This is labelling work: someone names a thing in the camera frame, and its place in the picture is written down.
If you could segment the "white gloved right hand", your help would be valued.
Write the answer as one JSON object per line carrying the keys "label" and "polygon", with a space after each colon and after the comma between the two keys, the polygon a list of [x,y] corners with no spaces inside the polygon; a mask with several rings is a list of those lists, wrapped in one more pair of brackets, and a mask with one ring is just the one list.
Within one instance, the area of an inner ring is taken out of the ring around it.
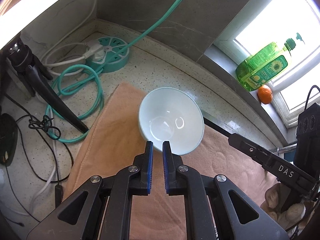
{"label": "white gloved right hand", "polygon": [[285,230],[303,219],[306,213],[299,194],[282,183],[276,183],[265,192],[265,200],[260,207]]}

